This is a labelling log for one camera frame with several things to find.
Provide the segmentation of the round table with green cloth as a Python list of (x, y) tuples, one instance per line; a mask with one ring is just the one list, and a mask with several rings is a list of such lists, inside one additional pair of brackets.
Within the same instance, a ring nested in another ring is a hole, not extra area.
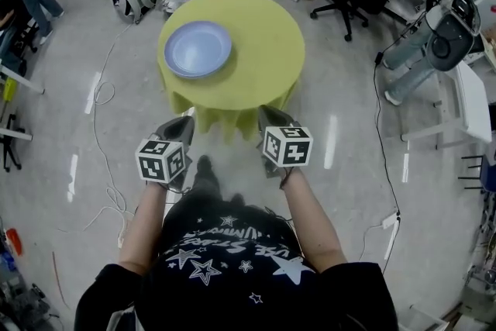
[[(199, 79), (180, 78), (168, 67), (164, 48), (172, 33), (194, 21), (210, 21), (227, 29), (232, 52), (220, 71)], [(282, 109), (298, 82), (305, 62), (301, 30), (273, 0), (191, 0), (164, 23), (157, 63), (173, 113), (195, 109), (200, 133), (218, 123), (224, 140), (240, 133), (257, 134), (261, 105)]]

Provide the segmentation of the white workbench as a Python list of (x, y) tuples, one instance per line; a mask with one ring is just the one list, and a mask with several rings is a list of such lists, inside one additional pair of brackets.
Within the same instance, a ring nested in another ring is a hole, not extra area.
[[(21, 75), (17, 74), (16, 72), (8, 69), (4, 65), (2, 65), (0, 72), (5, 74), (7, 77), (12, 78), (13, 80), (17, 81), (21, 85), (26, 86), (30, 90), (40, 94), (40, 95), (43, 95), (45, 92), (45, 89), (41, 85), (31, 82), (30, 80), (22, 77)], [(9, 137), (13, 137), (16, 139), (21, 139), (21, 140), (27, 140), (27, 141), (33, 140), (33, 136), (30, 134), (17, 132), (17, 131), (14, 131), (12, 129), (8, 129), (8, 128), (1, 128), (0, 127), (0, 134), (3, 136), (9, 136)]]

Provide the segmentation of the blue seat black stool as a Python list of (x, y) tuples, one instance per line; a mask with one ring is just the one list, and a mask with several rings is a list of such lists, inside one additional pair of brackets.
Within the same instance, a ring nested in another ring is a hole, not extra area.
[(486, 155), (475, 155), (475, 156), (465, 156), (461, 157), (462, 160), (480, 160), (480, 163), (475, 166), (470, 166), (469, 168), (477, 168), (479, 170), (479, 175), (477, 177), (458, 177), (461, 181), (478, 181), (478, 186), (466, 186), (466, 190), (479, 190), (483, 193), (496, 194), (496, 163), (490, 164), (489, 159)]

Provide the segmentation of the grey and black machine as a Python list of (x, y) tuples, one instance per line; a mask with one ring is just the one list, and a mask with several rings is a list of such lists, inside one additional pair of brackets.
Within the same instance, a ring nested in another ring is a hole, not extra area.
[(450, 71), (480, 33), (478, 8), (474, 0), (430, 0), (425, 20), (432, 31), (426, 46), (429, 63), (438, 71)]

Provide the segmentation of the red orange tool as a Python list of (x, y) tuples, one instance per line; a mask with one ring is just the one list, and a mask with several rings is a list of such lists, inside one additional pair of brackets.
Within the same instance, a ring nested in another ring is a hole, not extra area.
[(5, 236), (11, 248), (15, 251), (16, 255), (22, 256), (23, 254), (22, 242), (16, 229), (14, 228), (7, 229), (5, 231)]

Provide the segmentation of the person's left forearm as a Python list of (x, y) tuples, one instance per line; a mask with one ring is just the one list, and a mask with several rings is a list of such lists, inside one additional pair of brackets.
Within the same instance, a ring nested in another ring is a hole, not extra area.
[(160, 184), (150, 182), (146, 185), (119, 251), (119, 266), (139, 275), (148, 271), (157, 255), (166, 196), (167, 191)]

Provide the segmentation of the white side table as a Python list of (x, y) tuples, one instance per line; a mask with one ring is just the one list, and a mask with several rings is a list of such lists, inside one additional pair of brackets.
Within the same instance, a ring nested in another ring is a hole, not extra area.
[(483, 81), (464, 61), (461, 61), (447, 74), (455, 84), (459, 115), (438, 125), (401, 134), (401, 140), (408, 143), (427, 136), (442, 134), (443, 141), (436, 144), (436, 150), (474, 142), (490, 144), (492, 142), (491, 119)]

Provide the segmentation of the person's left leg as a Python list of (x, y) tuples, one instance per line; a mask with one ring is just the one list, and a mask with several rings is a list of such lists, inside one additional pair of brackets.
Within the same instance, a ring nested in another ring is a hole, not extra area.
[(210, 157), (202, 155), (197, 162), (197, 172), (190, 190), (191, 197), (201, 202), (221, 202), (222, 194)]

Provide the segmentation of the black tripod stand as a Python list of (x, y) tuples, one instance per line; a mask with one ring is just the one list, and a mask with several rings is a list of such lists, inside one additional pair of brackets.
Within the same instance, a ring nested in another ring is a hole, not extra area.
[[(9, 119), (7, 121), (6, 129), (10, 129), (11, 126), (14, 126), (16, 121), (16, 115), (10, 114)], [(15, 127), (14, 131), (17, 133), (25, 133), (25, 129), (22, 127)], [(13, 140), (14, 137), (6, 136), (5, 134), (0, 133), (0, 145), (2, 145), (2, 153), (3, 153), (3, 168), (8, 173), (10, 172), (10, 167), (7, 165), (7, 157), (9, 156), (12, 163), (15, 165), (17, 170), (22, 170), (22, 165), (17, 161), (17, 154), (13, 149)]]

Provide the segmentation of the grey backpack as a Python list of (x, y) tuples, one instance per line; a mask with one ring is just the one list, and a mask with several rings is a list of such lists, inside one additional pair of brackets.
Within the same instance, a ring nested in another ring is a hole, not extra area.
[(118, 0), (117, 12), (128, 23), (139, 24), (143, 16), (156, 5), (156, 0)]

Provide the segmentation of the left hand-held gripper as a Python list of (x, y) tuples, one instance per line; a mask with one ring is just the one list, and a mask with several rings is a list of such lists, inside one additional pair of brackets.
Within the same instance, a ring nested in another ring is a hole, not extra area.
[(192, 163), (188, 151), (195, 131), (192, 116), (172, 119), (143, 139), (135, 152), (140, 179), (181, 190)]

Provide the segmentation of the person's black star-print shirt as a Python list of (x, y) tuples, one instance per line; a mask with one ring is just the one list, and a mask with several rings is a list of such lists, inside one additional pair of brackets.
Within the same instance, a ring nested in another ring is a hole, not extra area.
[(143, 331), (399, 331), (377, 264), (318, 271), (284, 221), (224, 201), (176, 204), (151, 268), (105, 266), (74, 331), (106, 331), (125, 310)]

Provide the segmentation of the white power strip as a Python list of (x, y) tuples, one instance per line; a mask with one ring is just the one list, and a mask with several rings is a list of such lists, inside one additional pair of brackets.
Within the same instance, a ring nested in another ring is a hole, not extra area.
[(400, 215), (397, 212), (394, 212), (382, 221), (381, 226), (383, 229), (388, 229), (389, 227), (393, 226), (400, 218)]

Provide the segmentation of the person's right forearm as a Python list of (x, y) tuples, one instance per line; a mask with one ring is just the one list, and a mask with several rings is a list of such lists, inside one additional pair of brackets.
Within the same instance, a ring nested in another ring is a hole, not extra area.
[(307, 261), (320, 273), (346, 263), (336, 230), (303, 172), (295, 167), (282, 169), (281, 188)]

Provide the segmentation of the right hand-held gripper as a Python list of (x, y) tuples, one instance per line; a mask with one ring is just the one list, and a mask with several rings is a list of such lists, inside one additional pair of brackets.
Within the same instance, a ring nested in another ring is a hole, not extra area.
[(308, 165), (313, 137), (289, 114), (270, 105), (258, 109), (258, 130), (262, 164), (267, 178), (275, 178), (279, 171)]

